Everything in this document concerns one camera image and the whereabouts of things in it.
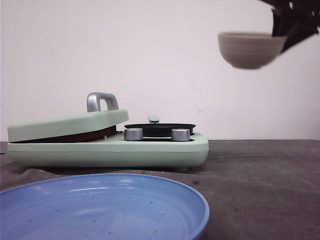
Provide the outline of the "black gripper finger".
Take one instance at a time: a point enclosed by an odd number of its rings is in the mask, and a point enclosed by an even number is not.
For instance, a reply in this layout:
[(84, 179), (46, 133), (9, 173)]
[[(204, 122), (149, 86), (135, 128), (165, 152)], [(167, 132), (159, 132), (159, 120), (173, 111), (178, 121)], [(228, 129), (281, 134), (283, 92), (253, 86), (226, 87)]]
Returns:
[(285, 43), (281, 50), (283, 54), (293, 46), (303, 42), (313, 35), (317, 35), (319, 33), (318, 28), (320, 27), (320, 15), (296, 15), (296, 23), (297, 23), (297, 34), (293, 37), (286, 37)]
[(297, 34), (297, 11), (291, 8), (274, 7), (272, 9), (272, 37), (287, 36), (292, 38)]

